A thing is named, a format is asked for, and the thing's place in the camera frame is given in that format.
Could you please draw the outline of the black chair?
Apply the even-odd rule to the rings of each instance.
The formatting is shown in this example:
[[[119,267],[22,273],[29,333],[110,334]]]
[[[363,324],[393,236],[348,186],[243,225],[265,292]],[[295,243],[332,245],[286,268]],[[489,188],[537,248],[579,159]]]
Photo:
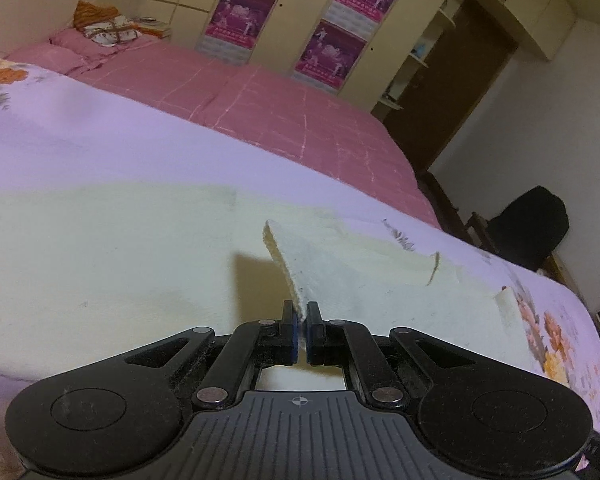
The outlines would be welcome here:
[[[535,272],[566,236],[569,217],[562,199],[538,185],[489,220],[486,230],[502,259]]]

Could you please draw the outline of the orange folded cloth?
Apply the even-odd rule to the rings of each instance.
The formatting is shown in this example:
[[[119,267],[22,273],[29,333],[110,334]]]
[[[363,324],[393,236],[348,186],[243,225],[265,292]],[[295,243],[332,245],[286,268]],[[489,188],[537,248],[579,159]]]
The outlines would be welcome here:
[[[87,26],[108,22],[120,15],[116,6],[96,6],[94,3],[79,0],[73,13],[72,24],[77,30]]]

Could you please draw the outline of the books on nightstand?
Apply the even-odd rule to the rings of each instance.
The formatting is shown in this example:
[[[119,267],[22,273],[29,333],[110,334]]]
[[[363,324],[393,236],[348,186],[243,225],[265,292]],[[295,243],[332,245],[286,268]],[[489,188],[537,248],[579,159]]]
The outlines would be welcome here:
[[[131,23],[143,35],[154,36],[162,40],[167,40],[172,35],[170,24],[156,18],[136,18]]]

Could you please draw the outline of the pink checked bedsheet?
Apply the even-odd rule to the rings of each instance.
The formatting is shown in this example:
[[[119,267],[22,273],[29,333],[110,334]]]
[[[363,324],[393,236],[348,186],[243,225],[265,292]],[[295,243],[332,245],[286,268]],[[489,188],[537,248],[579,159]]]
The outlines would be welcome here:
[[[66,75],[283,156],[437,226],[411,164],[385,126],[257,65],[234,66],[153,36],[102,66]]]

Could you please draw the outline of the cream wardrobe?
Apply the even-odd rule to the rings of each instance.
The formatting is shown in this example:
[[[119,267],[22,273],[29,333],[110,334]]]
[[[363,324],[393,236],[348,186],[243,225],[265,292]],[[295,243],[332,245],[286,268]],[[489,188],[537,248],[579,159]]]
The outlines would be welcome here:
[[[422,61],[465,0],[142,0],[173,42],[257,64],[370,110]],[[576,21],[567,0],[476,0],[516,44],[554,58]]]

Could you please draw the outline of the magenta poster upper left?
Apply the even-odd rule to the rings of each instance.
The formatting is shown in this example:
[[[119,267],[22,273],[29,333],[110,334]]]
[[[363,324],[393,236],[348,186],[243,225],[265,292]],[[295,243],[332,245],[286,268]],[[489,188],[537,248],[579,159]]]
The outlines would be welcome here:
[[[252,50],[276,0],[219,0],[204,36]]]

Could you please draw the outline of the magenta poster lower left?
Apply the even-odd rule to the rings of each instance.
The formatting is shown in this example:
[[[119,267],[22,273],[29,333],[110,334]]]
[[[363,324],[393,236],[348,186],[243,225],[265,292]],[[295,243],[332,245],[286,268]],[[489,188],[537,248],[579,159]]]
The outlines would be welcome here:
[[[326,21],[320,21],[292,71],[292,78],[337,94],[346,82],[366,41]]]

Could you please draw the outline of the white patterned folded cloth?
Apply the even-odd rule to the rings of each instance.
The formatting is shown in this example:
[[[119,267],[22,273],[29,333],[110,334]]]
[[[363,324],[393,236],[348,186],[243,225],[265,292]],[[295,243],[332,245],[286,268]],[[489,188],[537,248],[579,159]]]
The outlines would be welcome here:
[[[137,40],[142,33],[126,16],[118,15],[106,21],[87,25],[83,36],[99,47],[113,48]]]

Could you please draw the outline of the pink pillow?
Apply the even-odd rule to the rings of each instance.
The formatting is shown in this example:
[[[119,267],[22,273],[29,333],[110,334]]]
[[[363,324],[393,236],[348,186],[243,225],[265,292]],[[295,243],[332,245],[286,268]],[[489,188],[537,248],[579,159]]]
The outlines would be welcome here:
[[[73,28],[61,30],[50,38],[21,47],[6,58],[12,62],[35,65],[61,75],[83,74],[102,66],[130,44],[104,47],[85,38]]]

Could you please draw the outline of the cream white towel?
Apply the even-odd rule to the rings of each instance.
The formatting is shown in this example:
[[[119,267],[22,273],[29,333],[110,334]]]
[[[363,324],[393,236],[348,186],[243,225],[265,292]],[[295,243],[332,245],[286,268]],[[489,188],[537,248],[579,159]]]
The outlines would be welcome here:
[[[209,185],[0,195],[2,375],[50,376],[196,325],[227,334],[285,300],[533,365],[509,288],[385,222]]]

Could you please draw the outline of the lilac floral blanket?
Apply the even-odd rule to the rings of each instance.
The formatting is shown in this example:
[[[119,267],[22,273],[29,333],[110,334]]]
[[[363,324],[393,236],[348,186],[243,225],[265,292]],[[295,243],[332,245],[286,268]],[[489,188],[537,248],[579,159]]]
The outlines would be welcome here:
[[[0,195],[95,185],[222,186],[385,222],[518,304],[522,368],[407,326],[370,332],[403,404],[363,404],[341,368],[262,370],[235,405],[197,405],[207,325],[50,376],[0,374],[0,479],[600,477],[600,336],[568,288],[263,148],[0,58]]]

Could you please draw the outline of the dark brown door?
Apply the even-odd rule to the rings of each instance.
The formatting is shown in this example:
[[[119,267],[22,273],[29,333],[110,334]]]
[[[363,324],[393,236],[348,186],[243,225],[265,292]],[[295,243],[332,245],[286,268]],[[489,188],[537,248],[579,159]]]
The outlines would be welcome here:
[[[477,0],[464,0],[384,125],[415,174],[434,163],[518,47]]]

